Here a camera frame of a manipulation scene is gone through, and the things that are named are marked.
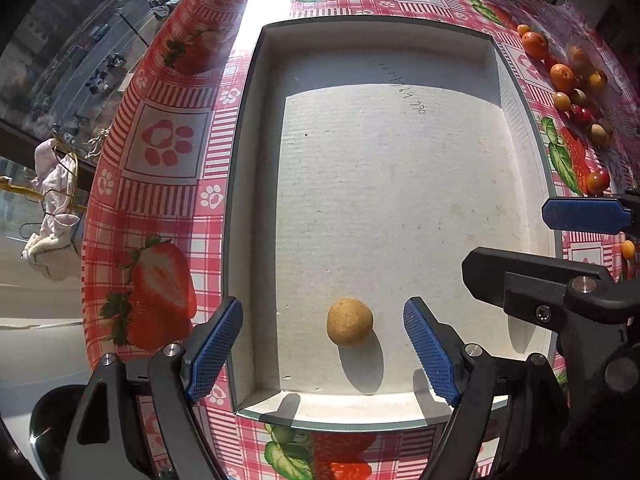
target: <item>white van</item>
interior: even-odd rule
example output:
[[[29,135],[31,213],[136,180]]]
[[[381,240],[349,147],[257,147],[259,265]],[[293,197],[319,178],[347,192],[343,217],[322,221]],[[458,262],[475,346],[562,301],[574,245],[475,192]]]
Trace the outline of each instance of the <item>white van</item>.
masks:
[[[182,0],[147,0],[156,20],[164,20]]]

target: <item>screw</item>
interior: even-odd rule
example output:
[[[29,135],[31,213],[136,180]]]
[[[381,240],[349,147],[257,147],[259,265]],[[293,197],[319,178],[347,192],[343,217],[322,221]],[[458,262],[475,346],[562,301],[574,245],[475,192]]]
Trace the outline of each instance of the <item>screw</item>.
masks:
[[[546,357],[544,357],[542,354],[537,354],[537,353],[531,354],[531,362],[536,366],[544,366],[548,363],[548,361],[546,360]]]
[[[598,286],[598,282],[589,276],[577,276],[576,278],[571,280],[571,286],[577,292],[581,292],[582,294],[588,294],[589,292],[593,292]]]
[[[171,343],[162,349],[162,353],[167,357],[173,357],[178,355],[182,351],[182,348],[178,343]]]
[[[540,323],[548,323],[551,321],[551,309],[546,305],[540,305],[536,309],[536,317]]]
[[[478,357],[482,355],[482,347],[476,343],[469,343],[465,346],[465,352],[471,357]]]
[[[638,367],[628,357],[619,357],[607,365],[604,380],[614,392],[623,394],[638,384]]]
[[[116,360],[116,354],[114,354],[113,352],[107,352],[105,355],[103,355],[100,358],[100,364],[102,366],[109,366],[115,360]]]

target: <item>brown round potato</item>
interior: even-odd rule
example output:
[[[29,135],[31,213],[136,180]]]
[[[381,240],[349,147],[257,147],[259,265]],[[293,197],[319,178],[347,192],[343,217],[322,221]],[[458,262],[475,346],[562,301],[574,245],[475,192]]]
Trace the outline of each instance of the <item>brown round potato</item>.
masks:
[[[365,341],[372,330],[373,314],[361,301],[340,298],[329,308],[326,333],[338,346],[357,346]]]

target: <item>white rag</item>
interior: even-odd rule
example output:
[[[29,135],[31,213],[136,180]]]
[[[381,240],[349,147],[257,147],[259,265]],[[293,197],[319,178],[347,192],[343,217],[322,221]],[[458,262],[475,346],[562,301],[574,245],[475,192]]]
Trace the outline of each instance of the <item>white rag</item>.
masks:
[[[55,142],[45,140],[35,150],[36,178],[31,184],[43,194],[46,214],[40,232],[27,241],[22,259],[46,278],[59,282],[69,276],[80,277],[80,254],[72,241],[80,218],[66,212],[76,184],[76,163],[70,155],[59,162]]]

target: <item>blue gripper pad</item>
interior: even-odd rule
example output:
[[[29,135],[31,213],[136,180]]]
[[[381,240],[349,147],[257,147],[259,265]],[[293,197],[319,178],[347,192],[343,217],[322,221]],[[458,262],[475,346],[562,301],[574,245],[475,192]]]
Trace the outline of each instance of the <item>blue gripper pad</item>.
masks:
[[[461,394],[456,388],[453,363],[431,326],[412,300],[404,304],[402,317],[404,329],[418,354],[418,359],[420,359],[422,368],[429,378],[433,391],[436,395],[446,399],[450,406],[457,406]]]
[[[615,198],[549,198],[542,220],[550,229],[617,235],[631,225],[631,211]]]
[[[231,347],[240,333],[243,317],[242,303],[233,298],[218,320],[210,319],[207,323],[198,325],[198,327],[204,327],[210,322],[214,323],[213,329],[204,338],[191,360],[188,384],[184,389],[190,402],[196,403],[210,394]]]

